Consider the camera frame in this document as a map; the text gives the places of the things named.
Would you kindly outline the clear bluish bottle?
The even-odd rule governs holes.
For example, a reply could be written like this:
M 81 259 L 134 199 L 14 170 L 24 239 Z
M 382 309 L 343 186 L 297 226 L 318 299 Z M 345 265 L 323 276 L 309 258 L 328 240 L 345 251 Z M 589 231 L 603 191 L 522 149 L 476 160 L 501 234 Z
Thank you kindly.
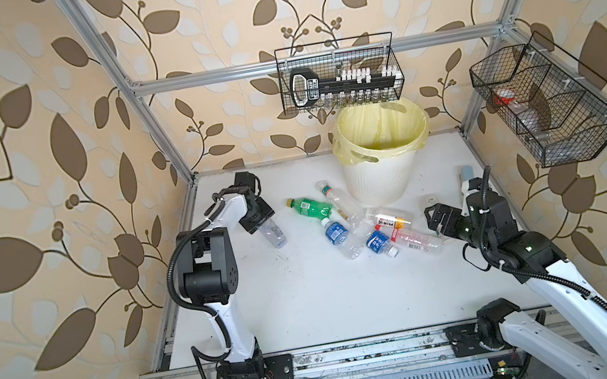
M 266 238 L 275 249 L 280 249 L 288 243 L 287 236 L 273 219 L 266 220 L 259 227 L 259 232 L 262 233 L 264 238 Z

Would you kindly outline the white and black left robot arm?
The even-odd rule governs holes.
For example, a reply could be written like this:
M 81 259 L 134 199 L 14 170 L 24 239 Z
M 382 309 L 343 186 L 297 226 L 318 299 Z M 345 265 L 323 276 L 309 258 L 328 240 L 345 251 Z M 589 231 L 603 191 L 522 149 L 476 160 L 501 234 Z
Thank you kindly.
M 240 171 L 235 181 L 212 196 L 197 227 L 181 232 L 168 262 L 166 288 L 179 308 L 203 313 L 214 323 L 222 352 L 191 353 L 201 379 L 294 379 L 294 356 L 265 357 L 257 337 L 241 320 L 236 298 L 240 282 L 230 232 L 241 226 L 253 233 L 274 210 L 261 197 L 261 181 Z

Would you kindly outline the clear bottle green band label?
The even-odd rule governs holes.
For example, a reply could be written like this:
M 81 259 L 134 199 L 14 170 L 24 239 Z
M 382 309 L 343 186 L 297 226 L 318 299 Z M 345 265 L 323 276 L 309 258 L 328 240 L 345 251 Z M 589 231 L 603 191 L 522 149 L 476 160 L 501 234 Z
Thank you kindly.
M 421 211 L 425 211 L 427 208 L 433 207 L 440 202 L 440 198 L 433 193 L 425 194 L 419 200 Z

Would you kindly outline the green bottle yellow cap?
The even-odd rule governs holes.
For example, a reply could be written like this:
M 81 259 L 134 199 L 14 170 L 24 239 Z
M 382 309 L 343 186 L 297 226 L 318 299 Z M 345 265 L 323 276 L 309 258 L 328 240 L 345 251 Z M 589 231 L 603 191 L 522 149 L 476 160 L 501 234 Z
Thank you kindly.
M 288 208 L 295 210 L 299 215 L 318 220 L 329 219 L 332 215 L 332 205 L 309 198 L 288 199 Z

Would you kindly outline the water bottle blue label white cap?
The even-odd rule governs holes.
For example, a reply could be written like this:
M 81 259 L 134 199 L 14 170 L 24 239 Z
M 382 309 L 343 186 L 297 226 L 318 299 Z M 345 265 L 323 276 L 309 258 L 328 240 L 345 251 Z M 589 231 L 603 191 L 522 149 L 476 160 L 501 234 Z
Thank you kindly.
M 364 251 L 364 243 L 353 231 L 346 228 L 342 223 L 323 218 L 322 228 L 326 239 L 343 254 L 344 257 L 355 260 Z

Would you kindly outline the clear bottle green red neck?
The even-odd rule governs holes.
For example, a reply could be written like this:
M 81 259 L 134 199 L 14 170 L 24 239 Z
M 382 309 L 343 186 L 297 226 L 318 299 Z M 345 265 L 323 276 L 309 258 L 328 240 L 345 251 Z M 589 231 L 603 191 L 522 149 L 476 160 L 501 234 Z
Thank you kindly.
M 332 204 L 337 213 L 345 219 L 353 228 L 358 228 L 365 221 L 365 213 L 362 205 L 358 204 L 353 197 L 343 190 L 335 189 L 328 181 L 319 181 L 316 184 L 319 192 Z

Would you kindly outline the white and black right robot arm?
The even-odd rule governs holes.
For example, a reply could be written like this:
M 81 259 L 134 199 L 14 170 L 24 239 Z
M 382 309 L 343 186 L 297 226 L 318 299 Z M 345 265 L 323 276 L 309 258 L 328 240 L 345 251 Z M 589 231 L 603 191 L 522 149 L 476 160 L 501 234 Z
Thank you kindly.
M 541 296 L 584 339 L 570 341 L 505 298 L 481 307 L 474 329 L 453 327 L 446 337 L 455 348 L 491 352 L 522 350 L 566 379 L 607 379 L 607 300 L 566 254 L 537 232 L 521 230 L 508 200 L 489 186 L 490 171 L 461 185 L 460 208 L 437 202 L 425 209 L 434 233 L 465 243 L 485 260 L 484 271 L 500 270 Z

